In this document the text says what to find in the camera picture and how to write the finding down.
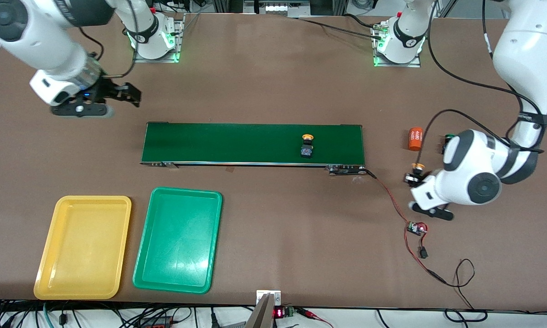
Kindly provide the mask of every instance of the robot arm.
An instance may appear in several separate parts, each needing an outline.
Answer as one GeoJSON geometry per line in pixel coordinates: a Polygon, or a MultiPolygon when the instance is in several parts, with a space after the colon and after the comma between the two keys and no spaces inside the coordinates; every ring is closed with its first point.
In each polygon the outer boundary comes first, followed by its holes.
{"type": "Polygon", "coordinates": [[[407,5],[400,17],[386,22],[389,33],[377,47],[389,61],[396,64],[411,62],[420,52],[428,30],[430,9],[434,0],[405,0],[407,5]]]}
{"type": "MultiPolygon", "coordinates": [[[[151,13],[144,0],[0,0],[0,45],[38,69],[30,85],[53,106],[53,113],[69,112],[67,106],[76,100],[80,104],[77,111],[77,106],[72,108],[75,116],[88,114],[82,113],[87,102],[102,104],[105,98],[138,106],[140,92],[129,83],[123,87],[112,83],[66,31],[74,26],[105,25],[114,12],[126,26],[132,46],[138,43],[142,57],[156,59],[174,47],[165,41],[170,19],[151,13]]],[[[103,107],[94,105],[93,110],[107,112],[103,107]]]]}
{"type": "Polygon", "coordinates": [[[443,170],[421,176],[422,166],[416,164],[406,181],[413,187],[417,212],[437,216],[438,207],[448,203],[490,203],[500,194],[502,183],[522,181],[536,167],[538,152],[524,148],[538,147],[547,126],[547,1],[505,4],[511,19],[494,52],[494,67],[516,92],[538,106],[540,114],[522,101],[513,135],[504,143],[469,129],[447,145],[443,170]]]}

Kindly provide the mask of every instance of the metal bracket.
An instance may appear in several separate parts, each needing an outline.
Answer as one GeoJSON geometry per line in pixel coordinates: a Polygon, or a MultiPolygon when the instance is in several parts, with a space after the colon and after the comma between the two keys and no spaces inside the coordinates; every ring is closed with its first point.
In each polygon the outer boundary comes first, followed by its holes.
{"type": "Polygon", "coordinates": [[[365,175],[364,166],[359,165],[327,165],[326,170],[330,176],[365,175]]]}
{"type": "Polygon", "coordinates": [[[186,15],[182,20],[174,19],[173,17],[168,17],[167,24],[167,33],[165,34],[165,41],[169,44],[174,44],[174,48],[167,52],[164,56],[157,59],[146,59],[136,54],[135,62],[167,62],[174,63],[180,60],[180,49],[182,47],[182,34],[184,32],[184,20],[186,15]]]}
{"type": "Polygon", "coordinates": [[[275,300],[275,306],[279,307],[282,305],[282,292],[281,291],[270,291],[270,290],[259,290],[255,292],[255,304],[259,303],[261,297],[264,294],[273,294],[275,300]]]}
{"type": "MultiPolygon", "coordinates": [[[[387,21],[382,21],[379,26],[386,27],[387,21]]],[[[413,68],[419,68],[421,67],[421,63],[419,62],[419,53],[421,52],[421,47],[423,45],[423,42],[425,41],[425,38],[421,41],[421,44],[418,48],[418,53],[415,55],[415,58],[411,60],[411,62],[408,62],[406,64],[397,64],[390,60],[388,60],[381,52],[378,51],[378,48],[384,48],[387,46],[389,42],[389,28],[382,28],[379,30],[371,28],[371,35],[374,36],[380,36],[381,40],[372,39],[373,42],[373,64],[375,67],[413,67],[413,68]]]]}
{"type": "Polygon", "coordinates": [[[257,305],[247,319],[245,328],[271,328],[274,325],[274,309],[282,304],[282,292],[257,291],[257,305]]]}
{"type": "Polygon", "coordinates": [[[162,164],[169,168],[169,169],[177,169],[179,168],[176,164],[174,164],[173,162],[162,162],[162,164]]]}

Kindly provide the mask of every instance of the orange cylinder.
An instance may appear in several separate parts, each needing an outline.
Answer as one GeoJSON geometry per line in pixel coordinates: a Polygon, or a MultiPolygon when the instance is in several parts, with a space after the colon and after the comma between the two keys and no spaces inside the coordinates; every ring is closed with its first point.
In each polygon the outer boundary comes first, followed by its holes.
{"type": "Polygon", "coordinates": [[[413,127],[409,129],[409,142],[407,149],[417,152],[421,149],[421,142],[423,140],[423,129],[420,127],[413,127]]]}

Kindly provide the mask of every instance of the table surface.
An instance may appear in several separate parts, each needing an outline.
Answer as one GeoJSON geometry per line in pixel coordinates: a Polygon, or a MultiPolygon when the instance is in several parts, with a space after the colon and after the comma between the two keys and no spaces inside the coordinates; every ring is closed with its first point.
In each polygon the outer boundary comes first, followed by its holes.
{"type": "MultiPolygon", "coordinates": [[[[345,17],[325,23],[364,32],[345,17]]],[[[496,43],[503,20],[489,22],[496,43]]],[[[131,51],[121,25],[88,28],[106,51],[102,65],[122,72],[131,51]]],[[[96,46],[80,38],[88,50],[96,46]]],[[[479,20],[436,19],[434,51],[445,67],[502,87],[479,20]]],[[[186,31],[179,64],[137,64],[125,79],[141,108],[113,102],[111,119],[51,115],[28,86],[33,69],[0,51],[0,298],[32,298],[58,199],[127,195],[132,216],[120,290],[113,300],[183,303],[255,301],[280,289],[283,302],[328,307],[465,308],[454,289],[430,277],[403,245],[404,223],[368,176],[329,177],[316,168],[184,167],[139,164],[146,122],[361,124],[367,167],[400,204],[415,152],[407,130],[443,108],[464,110],[494,131],[517,116],[511,95],[473,87],[440,71],[373,67],[368,39],[279,16],[201,15],[186,31]],[[188,295],[132,285],[150,192],[160,185],[216,190],[223,210],[209,293],[188,295]]],[[[422,162],[440,168],[440,136],[473,128],[446,114],[434,124],[422,162]]],[[[455,220],[426,222],[425,264],[451,281],[460,259],[476,267],[463,293],[476,308],[547,311],[547,135],[538,169],[505,185],[494,203],[452,205],[455,220]]],[[[415,237],[410,236],[415,248],[415,237]]],[[[469,268],[461,270],[466,279],[469,268]]]]}

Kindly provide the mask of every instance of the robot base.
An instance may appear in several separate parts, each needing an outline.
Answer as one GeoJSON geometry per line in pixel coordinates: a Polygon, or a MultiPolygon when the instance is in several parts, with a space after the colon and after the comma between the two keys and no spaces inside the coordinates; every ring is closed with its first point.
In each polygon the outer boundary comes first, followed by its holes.
{"type": "Polygon", "coordinates": [[[174,28],[169,27],[169,31],[172,35],[167,34],[165,41],[169,44],[174,44],[174,48],[169,50],[164,56],[156,59],[143,58],[140,54],[136,54],[135,62],[167,62],[174,63],[180,60],[180,48],[182,47],[182,33],[184,31],[184,20],[174,20],[174,28]]]}
{"type": "Polygon", "coordinates": [[[389,31],[389,21],[382,21],[380,25],[382,27],[384,27],[384,29],[381,29],[381,30],[378,30],[378,31],[375,30],[375,29],[371,29],[371,35],[380,36],[382,38],[381,40],[376,40],[376,39],[372,40],[372,42],[373,42],[373,65],[375,67],[412,67],[412,68],[421,67],[421,63],[419,62],[419,53],[422,50],[422,44],[423,44],[423,41],[425,41],[425,39],[422,40],[419,43],[417,53],[415,54],[415,57],[413,58],[413,60],[411,60],[410,62],[403,63],[403,64],[392,62],[392,61],[388,60],[385,57],[384,54],[382,54],[380,51],[378,51],[378,49],[384,50],[387,47],[387,44],[389,43],[389,40],[392,39],[392,38],[389,37],[389,32],[388,32],[389,31]]]}

